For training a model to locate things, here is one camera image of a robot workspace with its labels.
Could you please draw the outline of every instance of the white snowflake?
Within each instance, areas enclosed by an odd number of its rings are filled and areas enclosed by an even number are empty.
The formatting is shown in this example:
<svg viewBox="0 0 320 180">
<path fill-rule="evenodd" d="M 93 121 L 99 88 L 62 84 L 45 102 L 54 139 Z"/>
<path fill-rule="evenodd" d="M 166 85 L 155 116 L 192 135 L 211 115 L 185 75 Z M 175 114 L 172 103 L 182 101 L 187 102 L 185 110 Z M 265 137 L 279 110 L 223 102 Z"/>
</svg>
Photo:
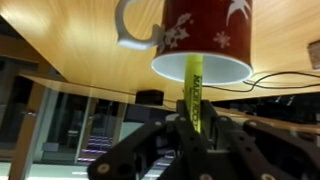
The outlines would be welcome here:
<svg viewBox="0 0 320 180">
<path fill-rule="evenodd" d="M 227 36 L 224 31 L 222 31 L 221 33 L 217 33 L 216 37 L 213 38 L 213 41 L 219 43 L 222 49 L 230 46 L 230 40 L 231 38 Z"/>
<path fill-rule="evenodd" d="M 232 0 L 233 3 L 229 6 L 228 15 L 227 15 L 227 26 L 229 25 L 230 16 L 235 13 L 236 11 L 240 10 L 246 20 L 249 19 L 249 15 L 247 14 L 246 10 L 248 10 L 251 14 L 251 7 L 247 0 Z"/>
<path fill-rule="evenodd" d="M 188 34 L 186 28 L 181 28 L 180 26 L 187 23 L 191 18 L 190 13 L 181 15 L 178 18 L 178 21 L 175 26 L 167 30 L 164 34 L 164 42 L 161 42 L 159 45 L 160 53 L 165 49 L 165 46 L 169 46 L 170 49 L 178 47 L 178 40 L 183 40 L 190 35 Z"/>
</svg>

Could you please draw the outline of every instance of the mug handle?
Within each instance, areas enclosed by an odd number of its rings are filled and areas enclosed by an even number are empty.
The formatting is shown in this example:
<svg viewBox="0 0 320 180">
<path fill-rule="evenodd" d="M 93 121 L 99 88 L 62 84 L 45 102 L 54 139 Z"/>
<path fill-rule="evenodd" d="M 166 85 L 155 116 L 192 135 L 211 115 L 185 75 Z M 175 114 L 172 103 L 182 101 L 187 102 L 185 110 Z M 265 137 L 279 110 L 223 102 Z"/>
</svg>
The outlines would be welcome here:
<svg viewBox="0 0 320 180">
<path fill-rule="evenodd" d="M 126 6 L 134 1 L 137 0 L 120 0 L 117 5 L 115 20 L 118 32 L 118 44 L 132 49 L 146 50 L 159 44 L 159 40 L 163 36 L 163 30 L 159 25 L 155 24 L 153 25 L 152 35 L 149 39 L 140 40 L 133 37 L 125 26 L 123 15 Z"/>
</svg>

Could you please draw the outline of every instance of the glass window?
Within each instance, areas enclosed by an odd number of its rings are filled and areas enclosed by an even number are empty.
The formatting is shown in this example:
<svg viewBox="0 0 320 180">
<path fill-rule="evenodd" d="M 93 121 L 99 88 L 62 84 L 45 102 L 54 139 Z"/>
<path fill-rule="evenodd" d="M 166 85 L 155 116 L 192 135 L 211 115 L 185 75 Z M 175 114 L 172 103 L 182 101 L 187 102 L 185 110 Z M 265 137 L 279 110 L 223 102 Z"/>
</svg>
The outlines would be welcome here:
<svg viewBox="0 0 320 180">
<path fill-rule="evenodd" d="M 33 85 L 18 74 L 36 68 L 35 63 L 0 57 L 0 149 L 15 148 Z"/>
<path fill-rule="evenodd" d="M 74 163 L 87 100 L 84 96 L 59 94 L 48 139 L 42 146 L 43 162 Z"/>
</svg>

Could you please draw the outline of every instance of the snowflake pattern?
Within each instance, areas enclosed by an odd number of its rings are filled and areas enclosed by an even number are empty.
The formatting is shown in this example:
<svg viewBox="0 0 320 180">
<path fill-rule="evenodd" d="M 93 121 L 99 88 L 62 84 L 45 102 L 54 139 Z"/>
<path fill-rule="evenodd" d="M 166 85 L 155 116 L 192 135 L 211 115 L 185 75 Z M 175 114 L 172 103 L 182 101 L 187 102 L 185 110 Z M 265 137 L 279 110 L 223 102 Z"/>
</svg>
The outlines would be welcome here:
<svg viewBox="0 0 320 180">
<path fill-rule="evenodd" d="M 230 40 L 231 38 L 227 36 L 224 31 L 222 31 L 221 33 L 217 33 L 216 37 L 213 38 L 213 41 L 220 44 L 220 48 L 222 49 L 230 46 Z"/>
<path fill-rule="evenodd" d="M 190 36 L 186 28 L 181 28 L 181 26 L 188 21 L 190 21 L 190 24 L 191 22 L 193 23 L 193 20 L 190 20 L 190 18 L 190 13 L 181 15 L 176 25 L 164 33 L 164 41 L 161 42 L 159 46 L 160 53 L 165 49 L 165 46 L 169 46 L 170 49 L 178 47 L 178 40 L 183 40 Z"/>
</svg>

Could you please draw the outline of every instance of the screw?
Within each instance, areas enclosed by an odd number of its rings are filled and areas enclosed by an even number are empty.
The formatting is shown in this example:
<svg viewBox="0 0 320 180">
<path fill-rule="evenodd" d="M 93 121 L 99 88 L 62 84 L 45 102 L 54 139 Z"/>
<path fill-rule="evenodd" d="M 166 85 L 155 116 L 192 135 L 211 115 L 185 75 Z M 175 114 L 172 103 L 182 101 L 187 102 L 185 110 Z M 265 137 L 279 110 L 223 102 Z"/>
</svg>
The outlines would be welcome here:
<svg viewBox="0 0 320 180">
<path fill-rule="evenodd" d="M 264 173 L 261 176 L 261 180 L 276 180 L 271 174 Z"/>
<path fill-rule="evenodd" d="M 200 180 L 213 180 L 210 174 L 201 174 Z"/>
<path fill-rule="evenodd" d="M 251 126 L 257 126 L 258 124 L 256 122 L 250 122 L 249 123 Z"/>
<path fill-rule="evenodd" d="M 157 122 L 155 123 L 156 126 L 161 126 L 161 124 L 162 124 L 162 123 L 161 123 L 160 121 L 157 121 Z"/>
<path fill-rule="evenodd" d="M 109 170 L 110 170 L 109 164 L 101 164 L 97 169 L 99 174 L 106 174 Z"/>
</svg>

